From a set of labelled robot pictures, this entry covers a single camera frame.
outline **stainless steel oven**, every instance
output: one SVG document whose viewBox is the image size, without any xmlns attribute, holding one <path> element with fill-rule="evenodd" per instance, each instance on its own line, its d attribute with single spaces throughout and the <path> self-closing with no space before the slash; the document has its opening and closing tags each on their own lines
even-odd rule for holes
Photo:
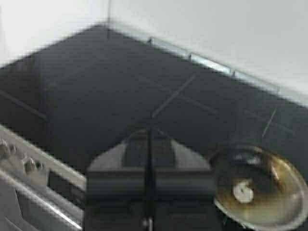
<svg viewBox="0 0 308 231">
<path fill-rule="evenodd" d="M 49 187 L 50 174 L 65 175 L 63 179 L 76 175 L 0 128 L 0 221 L 9 231 L 82 230 L 83 210 Z"/>
</svg>

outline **oven control knob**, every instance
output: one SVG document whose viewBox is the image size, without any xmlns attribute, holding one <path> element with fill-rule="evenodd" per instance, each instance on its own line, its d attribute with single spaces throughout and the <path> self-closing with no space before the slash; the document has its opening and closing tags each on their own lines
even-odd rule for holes
<svg viewBox="0 0 308 231">
<path fill-rule="evenodd" d="M 8 159 L 15 152 L 16 152 L 15 146 L 9 145 L 3 139 L 0 140 L 0 160 Z"/>
<path fill-rule="evenodd" d="M 36 163 L 31 157 L 26 156 L 22 160 L 22 165 L 24 167 L 23 170 L 27 175 L 36 170 Z"/>
</svg>

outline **oven handle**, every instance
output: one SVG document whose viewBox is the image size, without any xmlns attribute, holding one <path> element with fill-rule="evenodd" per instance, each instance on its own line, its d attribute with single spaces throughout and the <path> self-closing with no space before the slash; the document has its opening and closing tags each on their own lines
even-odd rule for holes
<svg viewBox="0 0 308 231">
<path fill-rule="evenodd" d="M 69 215 L 67 215 L 58 206 L 48 201 L 46 198 L 43 198 L 42 196 L 35 193 L 32 189 L 24 185 L 22 182 L 20 182 L 15 177 L 8 174 L 2 168 L 0 168 L 0 179 L 5 181 L 10 186 L 12 186 L 15 190 L 17 190 L 19 193 L 24 195 L 26 198 L 34 202 L 36 205 L 38 205 L 40 208 L 42 208 L 44 211 L 46 211 L 53 217 L 61 221 L 64 221 L 65 224 L 71 227 L 73 230 L 75 231 L 82 230 L 81 224 L 79 222 L 76 222 L 75 220 L 73 220 Z"/>
</svg>

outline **white wall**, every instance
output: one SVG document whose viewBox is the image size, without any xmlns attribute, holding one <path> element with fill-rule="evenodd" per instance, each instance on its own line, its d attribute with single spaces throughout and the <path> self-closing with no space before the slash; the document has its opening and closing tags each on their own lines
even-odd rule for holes
<svg viewBox="0 0 308 231">
<path fill-rule="evenodd" d="M 112 0 L 111 16 L 308 94 L 307 0 Z"/>
<path fill-rule="evenodd" d="M 108 0 L 0 0 L 0 65 L 107 18 Z"/>
</svg>

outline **induction cooktop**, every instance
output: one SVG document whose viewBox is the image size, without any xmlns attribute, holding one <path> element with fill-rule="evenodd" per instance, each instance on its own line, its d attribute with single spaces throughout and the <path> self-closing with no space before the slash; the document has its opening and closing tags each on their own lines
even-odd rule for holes
<svg viewBox="0 0 308 231">
<path fill-rule="evenodd" d="M 308 179 L 308 110 L 96 25 L 0 69 L 0 123 L 76 171 L 149 121 L 198 152 L 245 142 Z"/>
</svg>

